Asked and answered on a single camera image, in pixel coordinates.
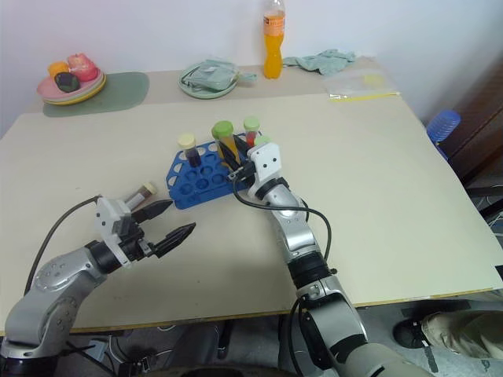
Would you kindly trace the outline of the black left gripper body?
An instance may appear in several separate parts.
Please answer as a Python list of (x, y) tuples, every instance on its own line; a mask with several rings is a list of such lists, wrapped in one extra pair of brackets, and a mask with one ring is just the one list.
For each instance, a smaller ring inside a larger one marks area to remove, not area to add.
[(122, 217), (115, 221), (113, 234), (119, 237), (119, 249), (129, 262), (158, 255), (159, 250), (156, 245), (145, 240), (143, 229), (132, 217)]

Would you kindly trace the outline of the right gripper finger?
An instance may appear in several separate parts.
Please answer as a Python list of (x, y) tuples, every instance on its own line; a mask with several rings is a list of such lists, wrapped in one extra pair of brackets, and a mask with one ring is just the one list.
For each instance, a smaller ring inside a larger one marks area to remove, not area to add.
[(248, 159), (247, 153), (249, 150), (249, 146), (248, 146), (246, 140), (244, 140), (242, 137), (240, 137), (239, 135), (236, 135), (236, 134), (233, 135), (233, 139), (234, 139), (235, 145), (237, 147), (240, 161), (245, 162)]
[(222, 152), (222, 159), (229, 166), (232, 171), (236, 171), (240, 169), (240, 163), (237, 162), (236, 156), (233, 151), (229, 149), (229, 147), (222, 143), (221, 141), (218, 143), (218, 146)]

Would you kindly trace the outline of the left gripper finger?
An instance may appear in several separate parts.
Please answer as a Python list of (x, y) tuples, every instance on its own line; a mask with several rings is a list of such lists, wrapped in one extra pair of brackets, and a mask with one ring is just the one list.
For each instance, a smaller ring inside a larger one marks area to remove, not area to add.
[(162, 199), (136, 210), (135, 223), (140, 225), (145, 221), (153, 220), (167, 210), (172, 204), (173, 201), (171, 199)]
[(153, 244), (151, 250), (157, 258), (162, 258), (165, 254), (180, 246), (196, 228), (196, 223), (180, 226), (168, 233), (159, 243)]

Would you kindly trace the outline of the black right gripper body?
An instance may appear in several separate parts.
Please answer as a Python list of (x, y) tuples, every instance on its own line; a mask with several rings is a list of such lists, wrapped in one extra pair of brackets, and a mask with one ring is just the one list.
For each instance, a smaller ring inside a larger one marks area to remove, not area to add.
[(255, 183), (255, 164), (251, 161), (246, 161), (243, 165), (236, 161), (226, 163), (229, 166), (229, 174), (227, 181), (243, 182), (245, 185), (253, 185)]

